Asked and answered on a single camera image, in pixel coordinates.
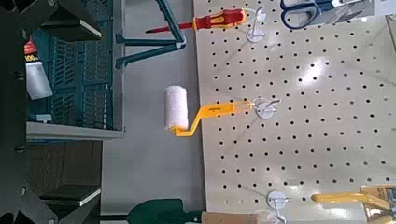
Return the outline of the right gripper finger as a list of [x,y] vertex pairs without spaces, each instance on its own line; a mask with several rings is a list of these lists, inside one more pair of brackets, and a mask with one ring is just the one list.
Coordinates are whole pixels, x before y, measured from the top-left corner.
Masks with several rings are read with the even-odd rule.
[[101,188],[90,185],[62,185],[40,196],[59,223],[83,223],[99,203]]
[[68,42],[98,41],[102,38],[98,23],[83,4],[59,4],[40,28]]

